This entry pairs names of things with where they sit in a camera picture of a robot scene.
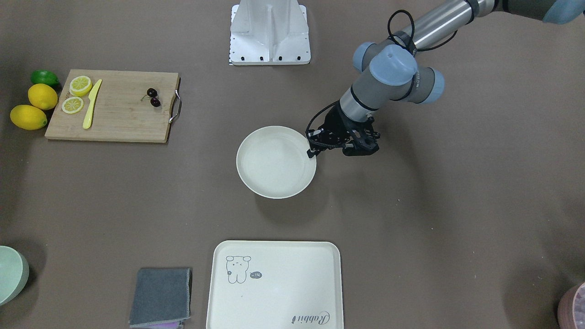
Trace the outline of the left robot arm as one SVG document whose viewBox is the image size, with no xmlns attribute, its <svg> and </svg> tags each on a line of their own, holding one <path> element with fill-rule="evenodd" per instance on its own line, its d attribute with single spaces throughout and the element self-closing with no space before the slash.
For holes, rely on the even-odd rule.
<svg viewBox="0 0 585 329">
<path fill-rule="evenodd" d="M 324 122 L 307 127 L 307 156 L 341 149 L 345 156 L 372 155 L 379 150 L 374 114 L 388 101 L 428 104 L 444 92 L 437 69 L 419 67 L 416 55 L 447 44 L 457 31 L 491 12 L 506 12 L 545 23 L 566 24 L 584 13 L 582 0 L 447 0 L 420 19 L 402 10 L 409 25 L 388 30 L 380 43 L 363 43 L 353 55 L 360 76 L 340 100 L 324 108 Z"/>
</svg>

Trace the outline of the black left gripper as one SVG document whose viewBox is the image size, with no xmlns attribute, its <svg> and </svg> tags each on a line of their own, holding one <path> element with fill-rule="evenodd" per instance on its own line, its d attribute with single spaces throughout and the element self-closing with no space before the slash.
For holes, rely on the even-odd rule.
<svg viewBox="0 0 585 329">
<path fill-rule="evenodd" d="M 374 154 L 379 150 L 380 138 L 372 127 L 374 121 L 369 114 L 365 122 L 353 121 L 342 111 L 338 101 L 329 104 L 317 112 L 307 125 L 308 158 L 333 149 L 341 149 L 345 156 Z"/>
</svg>

